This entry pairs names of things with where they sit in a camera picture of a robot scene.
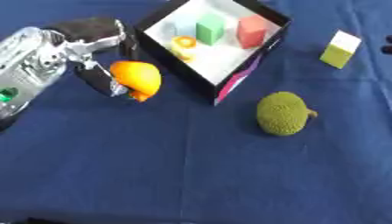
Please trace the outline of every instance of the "orange toy fruit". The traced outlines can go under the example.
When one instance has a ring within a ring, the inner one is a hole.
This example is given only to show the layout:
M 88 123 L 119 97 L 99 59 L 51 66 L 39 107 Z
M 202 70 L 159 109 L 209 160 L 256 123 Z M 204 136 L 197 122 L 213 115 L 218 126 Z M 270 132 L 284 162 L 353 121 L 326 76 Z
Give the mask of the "orange toy fruit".
M 131 88 L 129 96 L 145 102 L 160 89 L 162 77 L 152 64 L 140 61 L 117 61 L 110 67 L 118 83 Z

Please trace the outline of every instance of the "black box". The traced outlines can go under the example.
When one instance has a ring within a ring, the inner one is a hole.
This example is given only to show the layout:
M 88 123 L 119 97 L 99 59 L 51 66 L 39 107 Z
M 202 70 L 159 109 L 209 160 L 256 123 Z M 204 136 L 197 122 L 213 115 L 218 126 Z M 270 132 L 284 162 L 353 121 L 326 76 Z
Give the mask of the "black box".
M 196 54 L 198 63 L 185 63 L 167 48 L 170 40 L 166 36 L 173 36 L 170 24 L 186 17 L 197 20 L 197 17 L 209 12 L 225 19 L 226 34 L 219 44 L 203 46 L 203 51 L 207 50 L 203 57 L 200 56 L 201 52 L 200 55 Z M 239 18 L 254 14 L 266 21 L 267 36 L 262 45 L 244 50 L 239 43 L 235 43 L 235 29 Z M 213 105 L 218 105 L 282 42 L 290 23 L 288 17 L 256 0 L 171 0 L 135 27 L 142 49 L 203 94 Z

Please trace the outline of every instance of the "green cube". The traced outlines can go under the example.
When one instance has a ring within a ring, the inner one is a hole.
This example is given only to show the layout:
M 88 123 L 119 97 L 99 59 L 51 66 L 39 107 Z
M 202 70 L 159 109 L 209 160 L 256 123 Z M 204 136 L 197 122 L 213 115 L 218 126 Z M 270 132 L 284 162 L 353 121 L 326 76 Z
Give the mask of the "green cube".
M 359 38 L 338 31 L 320 59 L 333 67 L 341 69 L 353 57 L 360 43 Z
M 196 37 L 202 43 L 212 46 L 225 33 L 225 21 L 215 14 L 205 14 L 196 25 Z

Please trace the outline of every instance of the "red block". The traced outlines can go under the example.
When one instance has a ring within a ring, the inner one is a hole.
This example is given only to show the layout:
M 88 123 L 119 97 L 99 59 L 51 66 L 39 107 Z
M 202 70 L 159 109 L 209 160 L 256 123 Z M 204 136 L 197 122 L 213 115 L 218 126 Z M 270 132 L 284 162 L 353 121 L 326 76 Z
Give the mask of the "red block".
M 237 38 L 243 49 L 260 46 L 267 32 L 264 20 L 254 15 L 240 19 L 237 28 Z

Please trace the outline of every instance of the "blue table surface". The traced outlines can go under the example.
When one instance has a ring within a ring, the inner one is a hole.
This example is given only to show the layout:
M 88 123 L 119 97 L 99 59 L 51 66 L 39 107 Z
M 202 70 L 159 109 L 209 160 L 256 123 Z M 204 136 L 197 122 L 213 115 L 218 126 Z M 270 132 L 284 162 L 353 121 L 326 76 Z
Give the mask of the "blue table surface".
M 66 73 L 0 136 L 0 220 L 391 223 L 392 56 L 380 47 L 392 1 L 264 2 L 293 19 L 287 39 L 217 108 L 163 67 L 144 104 Z M 100 15 L 132 24 L 164 3 L 7 1 L 0 37 Z M 363 40 L 342 70 L 319 60 L 338 29 Z M 257 102 L 280 90 L 319 112 L 295 136 L 266 136 L 255 121 Z

